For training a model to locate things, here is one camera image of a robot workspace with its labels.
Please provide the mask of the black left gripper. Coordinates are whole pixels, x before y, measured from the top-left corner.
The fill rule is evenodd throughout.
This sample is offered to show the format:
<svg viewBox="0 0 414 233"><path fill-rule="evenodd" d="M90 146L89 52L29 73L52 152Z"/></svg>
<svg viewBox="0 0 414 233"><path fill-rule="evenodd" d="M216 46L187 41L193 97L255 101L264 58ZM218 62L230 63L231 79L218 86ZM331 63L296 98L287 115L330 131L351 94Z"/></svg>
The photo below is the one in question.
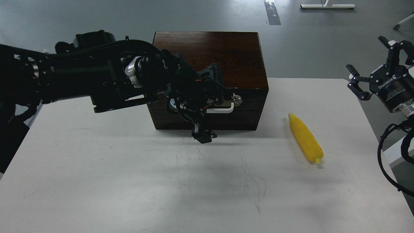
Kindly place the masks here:
<svg viewBox="0 0 414 233"><path fill-rule="evenodd" d="M191 136L201 144L210 143L217 137L211 129L207 108L230 101L243 105L242 97L223 85L223 75L217 63L195 71L181 53L158 53L125 59L125 73L136 88L146 88L163 93L174 100L178 107L169 108L184 120L194 124Z"/></svg>

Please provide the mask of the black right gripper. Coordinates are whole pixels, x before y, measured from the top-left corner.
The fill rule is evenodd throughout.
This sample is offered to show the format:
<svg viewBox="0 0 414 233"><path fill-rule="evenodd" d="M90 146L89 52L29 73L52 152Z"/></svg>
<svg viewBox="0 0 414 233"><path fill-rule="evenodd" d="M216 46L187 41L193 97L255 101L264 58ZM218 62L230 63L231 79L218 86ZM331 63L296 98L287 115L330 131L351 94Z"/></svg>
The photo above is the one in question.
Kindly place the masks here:
<svg viewBox="0 0 414 233"><path fill-rule="evenodd" d="M386 59L387 67L395 68L394 74L390 77L386 75L386 68L381 65L370 76L379 80L378 83L371 83L372 78L362 77L353 65L346 65L346 69L350 72L350 81L348 88L361 101L370 100L372 93L376 94L380 101L385 105L386 109L391 112L399 112L402 110L401 105L413 102L413 77L409 73L409 69L403 65L399 65L399 54L403 50L407 55L406 65L414 64L414 46L411 42L403 40L401 42L389 41L384 36L379 36L378 40L388 49ZM360 82L371 83L370 91L363 91L359 87Z"/></svg>

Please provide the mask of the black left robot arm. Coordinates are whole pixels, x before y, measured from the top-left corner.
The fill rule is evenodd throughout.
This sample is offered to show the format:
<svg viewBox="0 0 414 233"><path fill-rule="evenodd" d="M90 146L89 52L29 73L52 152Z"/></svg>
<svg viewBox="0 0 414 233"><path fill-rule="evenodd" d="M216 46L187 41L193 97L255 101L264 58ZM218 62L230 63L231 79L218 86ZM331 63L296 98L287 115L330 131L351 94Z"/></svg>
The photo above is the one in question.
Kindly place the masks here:
<svg viewBox="0 0 414 233"><path fill-rule="evenodd" d="M104 30L58 42L55 54L1 45L1 174L19 145L12 125L24 124L40 105L90 97L96 113L151 104L167 97L168 112L192 123L191 136L210 143L208 113L225 101L241 106L242 97L223 83L220 66L196 72L181 53L172 54L136 39L117 41Z"/></svg>

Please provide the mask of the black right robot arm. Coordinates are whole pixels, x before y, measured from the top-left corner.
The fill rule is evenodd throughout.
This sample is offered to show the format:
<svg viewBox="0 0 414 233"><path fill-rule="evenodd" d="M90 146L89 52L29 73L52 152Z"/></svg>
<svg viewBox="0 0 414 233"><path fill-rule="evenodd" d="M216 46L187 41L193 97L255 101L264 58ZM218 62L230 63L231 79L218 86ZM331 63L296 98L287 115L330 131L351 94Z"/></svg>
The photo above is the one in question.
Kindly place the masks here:
<svg viewBox="0 0 414 233"><path fill-rule="evenodd" d="M389 112L405 115L407 120L400 129L408 133L408 139L403 141L402 158L413 163L413 158L408 155L409 142L413 138L413 44L406 40L389 41L383 36L378 40L388 50L386 63L368 77L362 77L353 65L346 65L350 72L348 88L362 101L375 94Z"/></svg>

